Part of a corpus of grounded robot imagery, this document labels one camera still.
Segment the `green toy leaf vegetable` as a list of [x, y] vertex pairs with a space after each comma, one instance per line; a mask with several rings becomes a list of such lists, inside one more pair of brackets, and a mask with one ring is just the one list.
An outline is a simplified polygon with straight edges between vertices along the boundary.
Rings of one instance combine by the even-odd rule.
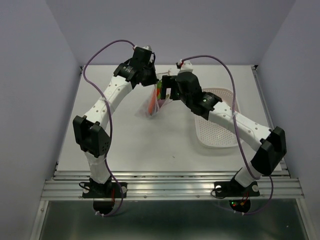
[[159, 80], [156, 84], [157, 91], [160, 92], [162, 88], [162, 80]]

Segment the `clear zip top bag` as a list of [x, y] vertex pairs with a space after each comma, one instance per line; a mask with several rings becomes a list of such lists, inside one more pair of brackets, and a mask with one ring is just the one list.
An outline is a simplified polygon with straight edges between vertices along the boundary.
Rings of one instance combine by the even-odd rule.
[[169, 94], [165, 96], [165, 99], [161, 99], [163, 76], [173, 76], [172, 69], [170, 68], [168, 71], [159, 72], [156, 74], [158, 82], [155, 85], [153, 85], [151, 93], [134, 114], [136, 117], [151, 118], [155, 116], [161, 110], [162, 107], [168, 105], [173, 101], [172, 99], [170, 99]]

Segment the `orange toy carrot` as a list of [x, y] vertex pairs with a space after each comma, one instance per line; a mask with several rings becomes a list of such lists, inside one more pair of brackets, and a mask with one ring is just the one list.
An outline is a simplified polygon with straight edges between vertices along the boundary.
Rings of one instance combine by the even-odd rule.
[[159, 91], [157, 91], [157, 87], [154, 88], [153, 93], [151, 95], [151, 99], [149, 101], [149, 105], [148, 105], [148, 114], [150, 116], [156, 114], [158, 112], [158, 95], [159, 95]]

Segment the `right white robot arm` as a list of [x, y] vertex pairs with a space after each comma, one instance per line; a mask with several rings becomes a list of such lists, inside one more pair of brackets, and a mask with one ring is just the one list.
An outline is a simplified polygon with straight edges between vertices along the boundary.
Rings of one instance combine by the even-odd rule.
[[161, 98], [165, 97], [167, 89], [170, 89], [170, 99], [182, 101], [193, 114], [232, 132], [255, 151], [252, 160], [246, 161], [230, 182], [233, 194], [242, 195], [261, 176], [270, 176], [286, 155], [286, 136], [282, 128], [271, 129], [235, 111], [219, 96], [203, 91], [192, 72], [162, 76]]

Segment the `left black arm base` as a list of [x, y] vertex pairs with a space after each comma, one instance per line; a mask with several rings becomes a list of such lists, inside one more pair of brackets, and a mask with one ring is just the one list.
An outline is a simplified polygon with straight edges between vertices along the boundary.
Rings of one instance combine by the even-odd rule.
[[81, 181], [82, 198], [94, 199], [92, 207], [96, 215], [101, 217], [114, 216], [122, 207], [124, 198], [127, 197], [127, 182], [112, 182], [110, 177], [106, 183], [97, 183], [93, 179], [89, 182]]

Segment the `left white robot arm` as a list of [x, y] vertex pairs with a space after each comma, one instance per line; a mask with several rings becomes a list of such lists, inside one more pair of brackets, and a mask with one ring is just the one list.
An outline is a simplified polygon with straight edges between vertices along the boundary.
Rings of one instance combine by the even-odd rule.
[[100, 197], [111, 193], [111, 177], [106, 167], [106, 155], [110, 149], [112, 134], [106, 127], [112, 127], [112, 114], [121, 101], [138, 85], [143, 87], [158, 82], [155, 69], [155, 53], [149, 45], [135, 46], [133, 56], [121, 63], [113, 73], [111, 81], [100, 98], [83, 116], [76, 116], [73, 130], [76, 143], [84, 152], [90, 169], [90, 179], [95, 182], [94, 191]]

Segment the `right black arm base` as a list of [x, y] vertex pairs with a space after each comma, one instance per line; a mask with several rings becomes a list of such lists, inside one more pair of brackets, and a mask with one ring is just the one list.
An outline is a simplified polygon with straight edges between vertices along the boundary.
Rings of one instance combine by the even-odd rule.
[[251, 208], [250, 197], [259, 197], [260, 190], [255, 180], [243, 187], [233, 177], [231, 180], [215, 181], [210, 195], [216, 199], [230, 198], [229, 206], [233, 211], [247, 214]]

